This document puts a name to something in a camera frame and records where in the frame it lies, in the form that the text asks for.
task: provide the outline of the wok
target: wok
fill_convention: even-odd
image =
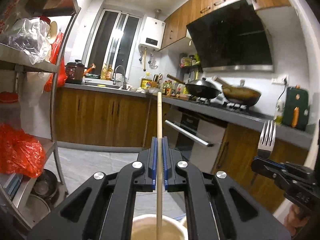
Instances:
[[[202,78],[201,80],[193,80],[188,84],[185,84],[185,82],[173,77],[170,74],[167,74],[167,77],[177,81],[178,83],[186,85],[189,93],[195,97],[214,99],[221,93],[221,91],[218,90],[214,84],[206,81],[205,78]]]
[[[250,107],[254,106],[261,96],[259,91],[244,87],[243,79],[240,81],[240,86],[231,86],[217,76],[212,77],[212,80],[222,84],[224,97],[231,103]]]

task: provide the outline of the power cord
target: power cord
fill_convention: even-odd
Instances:
[[[284,78],[284,90],[282,92],[282,94],[279,96],[278,100],[280,99],[280,97],[283,95],[283,93],[285,92],[285,89],[287,87],[287,84],[288,84],[288,81],[287,81],[287,78]]]

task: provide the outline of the chopstick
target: chopstick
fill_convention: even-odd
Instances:
[[[163,164],[162,164],[162,94],[158,92],[157,103],[157,209],[156,209],[156,239],[161,240],[162,233],[162,184],[163,184]]]

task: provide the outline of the faucet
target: faucet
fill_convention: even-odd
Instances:
[[[118,67],[122,67],[122,69],[123,69],[123,85],[122,85],[122,89],[123,90],[127,90],[127,82],[125,81],[125,68],[122,65],[119,65]],[[118,67],[116,67],[115,71],[113,72],[112,80],[113,80],[113,84],[114,85],[116,84],[116,73],[117,73],[116,71],[117,71]]]

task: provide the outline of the pressure cooker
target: pressure cooker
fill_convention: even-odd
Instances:
[[[76,59],[75,62],[68,62],[66,65],[66,74],[66,83],[81,85],[84,74],[84,65],[81,60]]]

